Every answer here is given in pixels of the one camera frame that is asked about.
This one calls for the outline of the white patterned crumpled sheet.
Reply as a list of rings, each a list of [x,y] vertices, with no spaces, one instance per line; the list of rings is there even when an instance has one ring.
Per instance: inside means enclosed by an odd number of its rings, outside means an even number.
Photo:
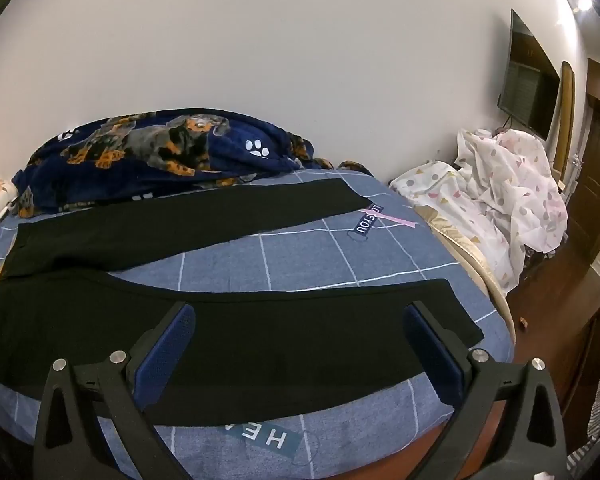
[[[544,146],[508,129],[457,133],[457,158],[408,170],[389,188],[427,206],[471,240],[503,292],[519,284],[528,250],[547,255],[562,244],[568,214]]]

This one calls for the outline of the dark wooden door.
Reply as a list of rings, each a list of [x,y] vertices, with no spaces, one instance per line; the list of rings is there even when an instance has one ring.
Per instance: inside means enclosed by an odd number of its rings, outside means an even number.
[[[586,104],[591,109],[577,185],[568,204],[569,239],[587,262],[600,252],[600,62],[588,60]]]

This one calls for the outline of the wooden board leaning on wall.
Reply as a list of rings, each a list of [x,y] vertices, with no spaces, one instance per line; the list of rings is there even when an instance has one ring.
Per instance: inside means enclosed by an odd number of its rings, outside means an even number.
[[[553,165],[553,176],[556,181],[565,175],[574,119],[574,73],[571,65],[562,62],[562,81],[560,82],[559,128]]]

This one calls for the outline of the wall mounted television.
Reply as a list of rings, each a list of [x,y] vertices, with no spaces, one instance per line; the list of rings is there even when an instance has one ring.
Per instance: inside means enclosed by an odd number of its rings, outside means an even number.
[[[560,78],[539,41],[515,10],[510,11],[509,49],[498,108],[546,141]]]

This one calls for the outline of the black pants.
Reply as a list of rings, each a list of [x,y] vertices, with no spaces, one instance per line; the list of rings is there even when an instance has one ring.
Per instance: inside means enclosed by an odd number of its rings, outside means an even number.
[[[128,350],[174,304],[195,313],[181,359],[140,375],[160,425],[321,411],[404,382],[420,364],[403,313],[421,301],[465,346],[483,333],[442,280],[315,292],[174,292],[121,271],[367,205],[339,179],[238,186],[24,222],[0,273],[0,384],[39,398],[50,366]]]

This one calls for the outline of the blue grid bed sheet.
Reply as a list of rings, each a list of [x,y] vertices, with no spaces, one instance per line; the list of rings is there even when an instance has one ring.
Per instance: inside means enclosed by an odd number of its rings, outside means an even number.
[[[442,278],[483,331],[482,345],[513,357],[506,307],[445,247],[404,198],[359,172],[343,179],[378,218],[316,220],[186,252],[123,273],[127,281],[181,292],[327,290]],[[450,417],[427,378],[326,411],[239,427],[163,426],[161,437],[201,479],[321,479],[410,448]]]

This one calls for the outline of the ceiling light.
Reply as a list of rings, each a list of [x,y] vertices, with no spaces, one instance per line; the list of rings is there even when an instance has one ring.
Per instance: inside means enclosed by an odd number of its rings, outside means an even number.
[[[578,0],[573,8],[574,13],[584,13],[593,9],[595,0]]]

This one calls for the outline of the navy dog print blanket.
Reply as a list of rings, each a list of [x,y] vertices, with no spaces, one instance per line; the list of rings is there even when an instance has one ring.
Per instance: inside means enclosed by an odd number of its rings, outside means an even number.
[[[12,183],[32,218],[332,166],[310,141],[270,122],[210,108],[131,114],[59,133]]]

